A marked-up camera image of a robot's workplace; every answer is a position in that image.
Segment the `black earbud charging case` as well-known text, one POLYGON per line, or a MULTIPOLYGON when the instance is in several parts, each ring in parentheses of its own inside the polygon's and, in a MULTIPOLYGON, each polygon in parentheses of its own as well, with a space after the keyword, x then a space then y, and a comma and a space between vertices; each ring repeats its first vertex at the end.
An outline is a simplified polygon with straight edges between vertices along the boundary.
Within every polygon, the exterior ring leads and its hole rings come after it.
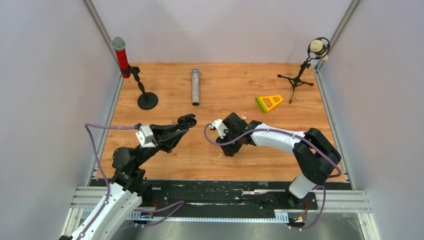
POLYGON ((197 124, 196 115, 193 113, 180 116, 177 119, 177 125, 180 130, 192 128, 196 124, 197 124))

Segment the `silver glitter microphone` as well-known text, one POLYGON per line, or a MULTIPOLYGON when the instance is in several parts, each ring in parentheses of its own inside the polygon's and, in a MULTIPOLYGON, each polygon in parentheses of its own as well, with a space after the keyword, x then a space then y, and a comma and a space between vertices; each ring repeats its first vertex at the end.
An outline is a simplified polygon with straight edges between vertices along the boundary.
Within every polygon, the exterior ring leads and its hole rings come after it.
POLYGON ((200 105, 200 80, 201 73, 197 68, 191 71, 191 104, 193 106, 200 105))

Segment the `yellow triangular plastic piece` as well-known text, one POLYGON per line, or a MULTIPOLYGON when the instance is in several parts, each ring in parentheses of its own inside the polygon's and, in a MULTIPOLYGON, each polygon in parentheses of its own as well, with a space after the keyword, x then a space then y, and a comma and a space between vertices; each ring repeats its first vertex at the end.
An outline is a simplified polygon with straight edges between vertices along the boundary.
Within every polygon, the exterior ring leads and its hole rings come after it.
POLYGON ((267 106, 267 113, 284 101, 284 98, 282 95, 260 96, 260 98, 263 100, 263 102, 267 106))

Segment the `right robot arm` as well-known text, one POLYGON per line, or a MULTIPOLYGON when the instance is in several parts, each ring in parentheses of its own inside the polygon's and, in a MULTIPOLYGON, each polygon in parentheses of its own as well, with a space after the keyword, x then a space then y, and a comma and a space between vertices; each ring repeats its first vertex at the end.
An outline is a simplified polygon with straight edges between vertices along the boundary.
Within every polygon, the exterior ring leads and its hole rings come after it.
POLYGON ((290 131, 256 120, 247 123, 234 112, 214 120, 209 128, 217 131, 215 144, 227 157, 234 156, 242 145, 270 147, 292 154, 300 168, 300 174, 285 195, 286 204, 292 209, 301 207, 311 190, 342 174, 338 167, 340 153, 317 128, 290 131))

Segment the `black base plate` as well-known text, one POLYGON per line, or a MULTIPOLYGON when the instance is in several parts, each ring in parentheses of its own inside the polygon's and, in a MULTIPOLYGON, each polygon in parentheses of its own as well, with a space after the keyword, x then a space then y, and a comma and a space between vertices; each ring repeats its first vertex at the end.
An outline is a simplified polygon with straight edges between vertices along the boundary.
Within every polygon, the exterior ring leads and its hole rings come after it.
POLYGON ((160 209, 178 201, 174 217, 270 219, 276 210, 304 215, 318 210, 316 195, 289 196, 288 181, 149 180, 151 197, 140 205, 160 209))

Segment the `black tripod mic stand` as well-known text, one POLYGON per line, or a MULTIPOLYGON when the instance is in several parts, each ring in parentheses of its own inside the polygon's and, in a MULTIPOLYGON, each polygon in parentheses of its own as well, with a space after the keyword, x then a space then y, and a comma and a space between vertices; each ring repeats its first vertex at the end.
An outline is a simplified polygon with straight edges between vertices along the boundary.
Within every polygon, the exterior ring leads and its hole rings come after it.
MULTIPOLYGON (((316 37, 313 40, 315 40, 315 39, 322 40, 322 42, 324 44, 329 44, 330 45, 330 49, 331 49, 331 43, 330 43, 330 41, 326 37, 316 37)), ((291 85, 291 87, 292 87, 291 97, 290 97, 290 99, 288 101, 289 104, 291 104, 292 101, 293 101, 294 93, 295 93, 295 90, 296 90, 297 87, 302 86, 302 85, 309 85, 309 86, 313 86, 314 85, 314 83, 312 83, 312 82, 307 82, 307 81, 302 80, 303 73, 305 72, 306 69, 308 69, 312 65, 311 62, 314 61, 314 59, 311 59, 310 56, 309 56, 309 45, 310 45, 310 43, 307 46, 307 57, 303 61, 303 63, 300 65, 300 69, 298 71, 298 74, 295 77, 283 76, 281 74, 278 74, 277 75, 278 78, 282 78, 282 79, 288 80, 289 83, 290 83, 290 85, 291 85)))

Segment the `green toy brick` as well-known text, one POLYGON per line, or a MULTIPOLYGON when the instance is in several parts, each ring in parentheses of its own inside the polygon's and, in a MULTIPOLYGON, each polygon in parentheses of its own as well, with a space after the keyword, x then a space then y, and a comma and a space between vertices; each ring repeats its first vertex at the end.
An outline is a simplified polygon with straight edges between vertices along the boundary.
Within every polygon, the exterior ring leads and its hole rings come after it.
POLYGON ((263 102, 263 100, 259 97, 259 96, 256 96, 255 97, 255 102, 257 103, 257 105, 259 106, 259 108, 261 109, 261 111, 264 113, 264 114, 266 114, 267 113, 267 106, 266 106, 266 104, 263 102))

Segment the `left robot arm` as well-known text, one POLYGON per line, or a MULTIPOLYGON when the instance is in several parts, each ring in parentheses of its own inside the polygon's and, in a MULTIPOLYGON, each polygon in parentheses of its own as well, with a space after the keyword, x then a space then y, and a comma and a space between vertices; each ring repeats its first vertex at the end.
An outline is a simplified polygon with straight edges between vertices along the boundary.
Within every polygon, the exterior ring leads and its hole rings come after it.
POLYGON ((106 179, 106 192, 85 221, 62 240, 110 240, 137 207, 153 201, 152 184, 145 178, 141 165, 159 151, 171 153, 182 137, 197 121, 189 114, 169 125, 120 126, 119 130, 135 130, 136 147, 119 147, 113 153, 111 179, 106 179))

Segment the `beige condenser microphone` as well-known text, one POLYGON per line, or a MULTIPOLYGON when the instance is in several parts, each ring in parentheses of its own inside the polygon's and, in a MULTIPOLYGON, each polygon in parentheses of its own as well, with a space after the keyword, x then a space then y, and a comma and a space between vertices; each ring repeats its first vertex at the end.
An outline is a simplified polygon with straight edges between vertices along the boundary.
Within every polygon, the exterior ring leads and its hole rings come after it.
POLYGON ((329 50, 329 44, 324 44, 320 39, 314 39, 309 44, 308 55, 312 60, 327 61, 329 50))

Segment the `red glitter microphone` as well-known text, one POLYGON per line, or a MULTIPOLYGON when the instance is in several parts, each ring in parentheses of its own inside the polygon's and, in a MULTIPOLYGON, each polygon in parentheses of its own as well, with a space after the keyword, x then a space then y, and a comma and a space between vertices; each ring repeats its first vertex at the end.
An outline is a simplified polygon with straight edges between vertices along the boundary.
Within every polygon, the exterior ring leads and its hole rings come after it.
POLYGON ((118 65, 121 71, 121 75, 123 78, 128 79, 131 77, 131 73, 129 72, 130 64, 128 62, 127 53, 125 50, 126 42, 123 40, 122 37, 116 36, 111 41, 111 45, 113 49, 115 50, 116 57, 118 60, 118 65))

